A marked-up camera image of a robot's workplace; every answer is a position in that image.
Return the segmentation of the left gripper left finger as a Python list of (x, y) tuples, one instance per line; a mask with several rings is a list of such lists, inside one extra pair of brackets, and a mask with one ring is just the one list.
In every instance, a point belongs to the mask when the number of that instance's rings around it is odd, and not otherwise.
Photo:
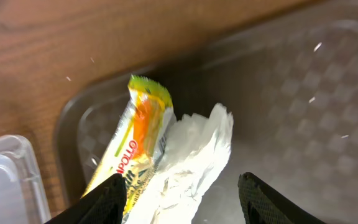
[(114, 174), (45, 224), (121, 224), (125, 205), (125, 180)]

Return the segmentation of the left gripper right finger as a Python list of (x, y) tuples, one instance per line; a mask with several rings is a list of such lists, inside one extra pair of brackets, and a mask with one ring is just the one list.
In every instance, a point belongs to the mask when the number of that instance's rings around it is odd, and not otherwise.
[(251, 172), (240, 175), (237, 186), (246, 223), (325, 224)]

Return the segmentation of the yellow green snack wrapper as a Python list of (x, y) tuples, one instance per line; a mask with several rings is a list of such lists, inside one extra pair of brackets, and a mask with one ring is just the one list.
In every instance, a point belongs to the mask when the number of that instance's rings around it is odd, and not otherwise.
[(85, 190), (88, 194), (111, 175), (121, 174), (127, 190), (125, 220), (154, 176), (165, 154), (166, 130), (176, 121), (164, 86), (133, 75), (128, 89), (130, 100)]

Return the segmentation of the white tissue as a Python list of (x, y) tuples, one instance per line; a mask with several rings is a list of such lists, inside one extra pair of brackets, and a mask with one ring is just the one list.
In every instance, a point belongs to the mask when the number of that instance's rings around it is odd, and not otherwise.
[(231, 155), (234, 118), (220, 103), (208, 117), (185, 114), (167, 133), (165, 154), (125, 223), (191, 223)]

